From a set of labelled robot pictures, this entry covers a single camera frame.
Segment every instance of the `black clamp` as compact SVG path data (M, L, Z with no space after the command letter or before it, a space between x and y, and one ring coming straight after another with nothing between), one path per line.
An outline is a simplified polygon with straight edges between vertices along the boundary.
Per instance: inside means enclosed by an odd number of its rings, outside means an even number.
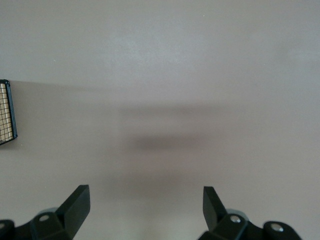
M0 240L72 240L90 211L88 185L80 185L54 212L43 212L24 225L0 220Z
M198 240L302 240L289 225L268 221L259 228L240 214L228 213L215 189L203 189L203 214L209 231Z

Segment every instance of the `wire grid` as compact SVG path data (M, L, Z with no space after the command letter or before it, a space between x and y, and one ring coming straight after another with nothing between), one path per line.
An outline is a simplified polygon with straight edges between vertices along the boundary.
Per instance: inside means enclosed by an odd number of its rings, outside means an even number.
M14 138L6 85L0 84L0 143Z

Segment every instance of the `silver screw head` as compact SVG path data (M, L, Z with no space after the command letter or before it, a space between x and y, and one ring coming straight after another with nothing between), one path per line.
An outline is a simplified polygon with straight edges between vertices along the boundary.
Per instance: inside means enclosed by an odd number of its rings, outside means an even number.
M44 221L46 221L46 220L48 220L49 219L49 215L43 215L43 216L41 216L40 218L39 218L39 221L40 222L44 222Z
M241 222L241 219L240 219L238 216L236 216L236 215L232 215L232 216L230 217L230 220L231 220L232 222L236 223L236 224L238 224L238 223Z
M275 230L276 232L283 232L284 231L284 228L281 225L279 225L278 223L272 223L271 228L273 230Z

